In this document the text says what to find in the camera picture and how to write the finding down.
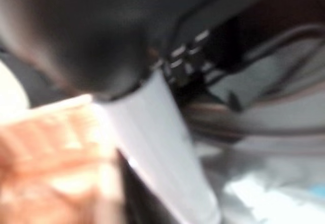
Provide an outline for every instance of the black gear shift knob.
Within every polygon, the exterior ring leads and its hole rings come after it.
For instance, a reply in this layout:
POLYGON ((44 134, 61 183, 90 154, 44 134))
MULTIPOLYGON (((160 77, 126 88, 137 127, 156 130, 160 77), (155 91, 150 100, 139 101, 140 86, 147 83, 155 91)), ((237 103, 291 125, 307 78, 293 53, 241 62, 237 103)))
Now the black gear shift knob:
POLYGON ((256 0, 220 1, 0 0, 0 36, 59 82, 114 98, 147 76, 170 37, 188 42, 256 0))

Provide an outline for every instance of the blurry object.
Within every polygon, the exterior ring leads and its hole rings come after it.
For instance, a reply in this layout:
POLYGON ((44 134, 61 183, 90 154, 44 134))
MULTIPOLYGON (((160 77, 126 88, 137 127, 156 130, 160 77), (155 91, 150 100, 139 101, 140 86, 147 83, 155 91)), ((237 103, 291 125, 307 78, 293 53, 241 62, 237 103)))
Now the blurry object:
POLYGON ((0 59, 15 75, 27 94, 31 108, 67 99, 73 93, 64 91, 31 64, 6 51, 0 43, 0 59))
POLYGON ((124 222, 119 158, 82 96, 0 126, 1 223, 124 222))
POLYGON ((0 120, 26 110, 29 100, 15 75, 0 60, 0 120))
POLYGON ((218 193, 224 223, 325 223, 323 135, 249 136, 203 159, 218 193))

